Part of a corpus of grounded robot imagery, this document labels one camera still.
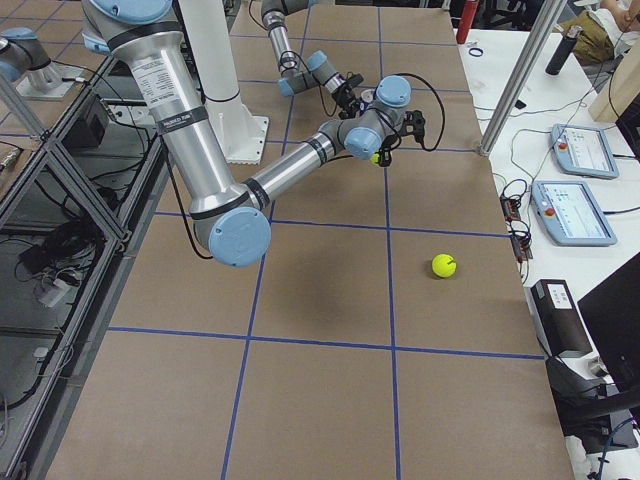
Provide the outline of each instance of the tennis ball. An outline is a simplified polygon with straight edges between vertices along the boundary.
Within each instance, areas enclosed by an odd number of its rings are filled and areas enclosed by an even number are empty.
[[[431,261],[433,273],[442,278],[448,278],[456,273],[456,267],[455,259],[447,253],[436,255]]]

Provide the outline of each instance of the tablet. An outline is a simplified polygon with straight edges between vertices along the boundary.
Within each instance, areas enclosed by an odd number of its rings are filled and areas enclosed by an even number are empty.
[[[551,142],[564,172],[598,178],[618,177],[618,167],[601,128],[556,124],[551,129]]]
[[[586,183],[535,181],[531,199],[549,236],[558,245],[600,247],[617,242]]]

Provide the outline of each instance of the black chair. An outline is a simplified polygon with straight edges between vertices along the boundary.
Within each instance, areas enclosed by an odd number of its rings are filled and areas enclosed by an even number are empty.
[[[512,28],[522,30],[524,29],[524,9],[524,0],[509,0],[506,10],[498,8],[498,0],[485,0],[482,14],[484,28],[491,29],[510,23]],[[496,16],[501,18],[494,21],[493,17]]]

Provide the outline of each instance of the black bottle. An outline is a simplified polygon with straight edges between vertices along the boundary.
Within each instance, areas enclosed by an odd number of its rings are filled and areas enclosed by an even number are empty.
[[[564,62],[569,58],[569,54],[573,51],[573,47],[578,43],[578,36],[582,32],[582,27],[578,25],[573,25],[569,28],[567,34],[562,37],[560,43],[558,44],[558,48],[554,52],[551,60],[549,60],[549,64],[545,69],[549,75],[557,75],[560,73],[560,69],[564,65]]]

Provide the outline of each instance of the blue joint cap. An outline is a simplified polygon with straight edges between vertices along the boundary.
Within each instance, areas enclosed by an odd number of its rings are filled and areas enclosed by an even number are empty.
[[[411,85],[405,78],[391,75],[383,78],[378,84],[376,96],[390,107],[406,107],[411,101]]]
[[[380,149],[382,138],[368,127],[356,127],[347,134],[344,147],[360,160],[369,160]]]
[[[315,72],[325,63],[327,63],[327,56],[322,50],[318,50],[307,59],[307,66],[312,72]]]
[[[91,0],[109,18],[128,25],[147,25],[171,9],[171,0]]]
[[[0,60],[0,75],[7,79],[8,82],[15,82],[20,78],[20,70],[13,65],[9,65],[7,62]]]
[[[257,262],[271,243],[269,220],[253,207],[238,207],[222,215],[209,234],[213,258],[231,267]]]
[[[91,35],[87,35],[82,32],[84,37],[84,46],[91,50],[93,53],[99,53],[100,55],[111,55],[111,50],[104,40],[101,38],[95,38]]]
[[[286,78],[281,78],[278,80],[278,88],[280,89],[280,93],[283,97],[293,97],[293,95],[295,94],[293,88],[291,88],[291,85],[289,85],[289,82],[287,82]]]
[[[4,32],[0,32],[7,40],[37,40],[38,37],[33,30],[27,27],[8,28]]]

